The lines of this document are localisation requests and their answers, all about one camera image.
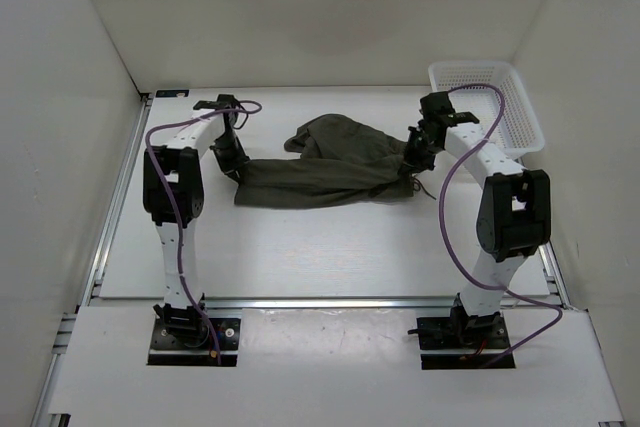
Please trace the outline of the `olive green shorts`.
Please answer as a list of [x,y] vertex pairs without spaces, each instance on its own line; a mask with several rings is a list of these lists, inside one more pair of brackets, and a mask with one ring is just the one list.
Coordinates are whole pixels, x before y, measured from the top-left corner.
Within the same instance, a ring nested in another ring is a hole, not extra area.
[[406,143],[341,114],[298,127],[284,143],[295,159],[251,159],[239,171],[237,206],[316,209],[433,195],[403,170]]

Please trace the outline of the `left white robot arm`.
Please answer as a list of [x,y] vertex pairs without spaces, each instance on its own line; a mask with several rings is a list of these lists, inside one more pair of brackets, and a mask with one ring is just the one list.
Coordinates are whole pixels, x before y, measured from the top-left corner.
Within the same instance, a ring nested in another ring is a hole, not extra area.
[[205,319],[195,254],[205,196],[201,161],[213,154],[221,172],[237,180],[249,157],[236,131],[261,109],[254,101],[220,94],[196,102],[190,118],[156,125],[144,137],[143,207],[156,228],[164,263],[164,301],[154,310],[167,332],[188,347],[214,334]]

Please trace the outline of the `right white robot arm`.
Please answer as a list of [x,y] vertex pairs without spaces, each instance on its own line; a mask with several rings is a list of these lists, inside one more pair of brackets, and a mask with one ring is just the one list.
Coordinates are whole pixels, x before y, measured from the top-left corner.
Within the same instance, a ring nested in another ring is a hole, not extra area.
[[502,297],[517,270],[550,239],[550,178],[511,159],[490,140],[498,125],[483,129],[473,113],[454,109],[448,92],[422,97],[420,113],[421,120],[409,130],[403,171],[431,170],[437,154],[446,152],[482,190],[476,218],[481,251],[471,270],[454,263],[467,284],[449,320],[452,340],[470,347],[497,324]]

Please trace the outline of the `small blue corner label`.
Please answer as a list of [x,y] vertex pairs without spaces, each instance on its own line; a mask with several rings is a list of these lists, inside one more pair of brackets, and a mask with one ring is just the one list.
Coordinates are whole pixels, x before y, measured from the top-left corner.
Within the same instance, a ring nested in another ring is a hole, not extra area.
[[155,93],[156,98],[184,98],[188,97],[189,89],[160,89]]

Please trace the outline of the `white plastic basket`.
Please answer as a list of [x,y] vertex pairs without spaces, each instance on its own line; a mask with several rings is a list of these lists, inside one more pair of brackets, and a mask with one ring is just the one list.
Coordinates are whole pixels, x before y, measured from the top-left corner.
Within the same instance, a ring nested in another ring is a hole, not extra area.
[[489,60],[440,61],[428,68],[433,91],[447,91],[454,109],[471,112],[512,159],[541,151],[545,139],[517,70]]

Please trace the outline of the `aluminium rail frame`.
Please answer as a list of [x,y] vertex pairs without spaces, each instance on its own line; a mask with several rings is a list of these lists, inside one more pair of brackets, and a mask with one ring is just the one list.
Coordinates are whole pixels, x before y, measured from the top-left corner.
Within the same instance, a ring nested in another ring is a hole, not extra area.
[[408,336],[461,279],[433,203],[286,212],[240,209],[215,166],[198,264],[219,314],[248,330],[234,367],[150,366],[162,291],[158,236],[127,166],[100,285],[79,308],[41,426],[619,426],[589,316],[517,350],[505,370],[424,370]]

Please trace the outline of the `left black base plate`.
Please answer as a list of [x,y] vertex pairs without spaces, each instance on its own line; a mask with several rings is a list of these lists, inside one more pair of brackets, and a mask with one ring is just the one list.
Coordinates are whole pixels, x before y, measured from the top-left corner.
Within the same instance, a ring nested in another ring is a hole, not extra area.
[[240,318],[211,318],[216,330],[220,354],[208,338],[183,342],[170,334],[156,319],[147,355],[150,366],[235,367],[241,337]]

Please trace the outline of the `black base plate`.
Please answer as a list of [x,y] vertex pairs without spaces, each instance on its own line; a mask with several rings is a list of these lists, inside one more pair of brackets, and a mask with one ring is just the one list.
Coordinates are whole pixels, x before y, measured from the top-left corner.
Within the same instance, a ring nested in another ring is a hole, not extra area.
[[240,318],[211,318],[216,330],[220,354],[208,338],[183,342],[170,334],[156,319],[147,355],[150,366],[235,367],[241,337]]
[[515,369],[513,354],[501,354],[511,347],[503,317],[490,327],[459,337],[450,318],[419,317],[407,334],[418,339],[421,369],[425,371]]

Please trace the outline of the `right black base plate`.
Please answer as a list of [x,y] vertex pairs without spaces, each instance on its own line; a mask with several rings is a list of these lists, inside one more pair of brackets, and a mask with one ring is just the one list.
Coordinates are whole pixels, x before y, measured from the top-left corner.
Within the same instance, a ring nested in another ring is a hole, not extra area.
[[503,317],[490,327],[459,337],[450,318],[419,317],[407,334],[418,339],[421,369],[425,371],[515,369],[513,354],[501,354],[511,347]]

